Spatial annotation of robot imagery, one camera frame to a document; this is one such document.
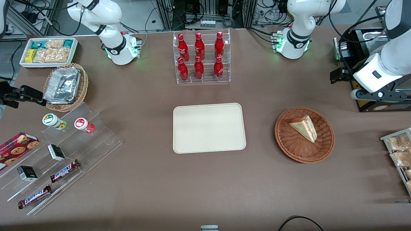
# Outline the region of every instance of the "brown tabletop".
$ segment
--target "brown tabletop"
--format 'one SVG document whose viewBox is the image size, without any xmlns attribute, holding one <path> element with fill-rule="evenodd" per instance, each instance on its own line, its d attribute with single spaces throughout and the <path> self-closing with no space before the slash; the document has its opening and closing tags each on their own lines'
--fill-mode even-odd
<svg viewBox="0 0 411 231">
<path fill-rule="evenodd" d="M 379 140 L 411 127 L 410 113 L 359 113 L 349 84 L 330 84 L 335 36 L 316 28 L 303 57 L 288 60 L 249 31 L 231 30 L 231 82 L 197 86 L 175 82 L 172 33 L 150 34 L 126 66 L 107 58 L 98 37 L 78 37 L 85 101 L 124 143 L 35 216 L 0 194 L 0 229 L 272 231 L 304 215 L 325 230 L 410 230 L 411 205 L 394 203 L 406 189 Z M 16 85 L 42 89 L 49 73 L 22 68 Z M 243 109 L 244 150 L 173 152 L 175 107 L 232 102 Z M 277 117 L 295 106 L 317 110 L 334 129 L 334 151 L 321 163 L 297 163 L 275 141 Z M 0 143 L 45 129 L 49 112 L 29 102 L 7 108 Z"/>
</svg>

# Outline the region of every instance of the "coca-cola bottle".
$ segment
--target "coca-cola bottle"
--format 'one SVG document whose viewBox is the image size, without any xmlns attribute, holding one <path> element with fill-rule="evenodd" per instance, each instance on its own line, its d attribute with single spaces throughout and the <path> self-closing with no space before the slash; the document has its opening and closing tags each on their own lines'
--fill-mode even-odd
<svg viewBox="0 0 411 231">
<path fill-rule="evenodd" d="M 214 79 L 216 81 L 220 81 L 223 79 L 223 68 L 224 65 L 221 63 L 221 56 L 218 56 L 215 59 L 215 64 L 214 64 Z"/>
<path fill-rule="evenodd" d="M 202 80 L 204 77 L 204 64 L 201 61 L 199 55 L 196 56 L 196 63 L 194 64 L 194 69 L 196 70 L 196 78 Z"/>
<path fill-rule="evenodd" d="M 196 33 L 196 43 L 194 44 L 194 48 L 196 49 L 196 55 L 200 56 L 201 60 L 204 60 L 206 57 L 206 50 L 200 32 Z"/>
<path fill-rule="evenodd" d="M 182 57 L 178 57 L 177 59 L 178 61 L 178 74 L 180 75 L 180 79 L 183 82 L 187 82 L 188 81 L 188 69 L 186 64 L 184 63 L 184 59 Z"/>
<path fill-rule="evenodd" d="M 217 39 L 214 43 L 215 53 L 214 56 L 217 58 L 218 56 L 223 57 L 224 55 L 224 40 L 223 40 L 223 32 L 217 32 Z"/>
<path fill-rule="evenodd" d="M 178 38 L 178 52 L 180 53 L 180 57 L 182 57 L 185 62 L 188 62 L 190 60 L 190 55 L 188 54 L 187 43 L 184 41 L 184 35 L 179 34 L 177 38 Z"/>
</svg>

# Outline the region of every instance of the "wicker basket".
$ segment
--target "wicker basket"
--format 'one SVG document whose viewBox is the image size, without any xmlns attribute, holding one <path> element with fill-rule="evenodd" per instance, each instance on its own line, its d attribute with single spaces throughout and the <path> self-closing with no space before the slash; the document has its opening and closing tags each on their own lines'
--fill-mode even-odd
<svg viewBox="0 0 411 231">
<path fill-rule="evenodd" d="M 288 123 L 290 120 L 309 116 L 317 132 L 311 143 Z M 283 112 L 275 123 L 275 138 L 278 145 L 292 159 L 301 163 L 317 163 L 330 155 L 334 148 L 334 131 L 327 119 L 313 109 L 295 107 Z"/>
<path fill-rule="evenodd" d="M 79 89 L 77 91 L 77 99 L 73 104 L 46 104 L 46 107 L 48 109 L 54 110 L 54 111 L 60 111 L 60 112 L 68 112 L 76 107 L 78 107 L 85 99 L 85 95 L 87 94 L 87 87 L 88 87 L 88 76 L 87 73 L 84 71 L 84 69 L 76 64 L 76 63 L 70 63 L 68 65 L 64 65 L 58 68 L 69 68 L 69 67 L 75 67 L 79 70 L 81 70 L 81 76 L 80 76 L 80 82 L 79 82 Z M 43 87 L 43 94 L 46 92 L 48 82 L 50 81 L 51 73 L 48 75 L 48 78 L 46 80 L 46 84 Z"/>
</svg>

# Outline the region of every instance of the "sandwich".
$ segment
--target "sandwich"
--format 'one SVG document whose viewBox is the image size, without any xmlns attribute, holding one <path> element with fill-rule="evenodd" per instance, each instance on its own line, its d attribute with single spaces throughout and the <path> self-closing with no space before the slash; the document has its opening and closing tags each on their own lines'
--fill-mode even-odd
<svg viewBox="0 0 411 231">
<path fill-rule="evenodd" d="M 317 132 L 309 116 L 306 115 L 303 118 L 291 120 L 289 125 L 311 143 L 314 143 L 317 139 Z"/>
</svg>

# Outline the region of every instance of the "red cookie box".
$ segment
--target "red cookie box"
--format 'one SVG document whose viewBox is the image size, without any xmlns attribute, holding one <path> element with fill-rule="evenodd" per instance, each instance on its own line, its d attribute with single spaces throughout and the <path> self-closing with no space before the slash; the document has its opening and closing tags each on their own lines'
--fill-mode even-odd
<svg viewBox="0 0 411 231">
<path fill-rule="evenodd" d="M 0 170 L 39 145 L 39 143 L 37 137 L 20 132 L 0 145 Z"/>
</svg>

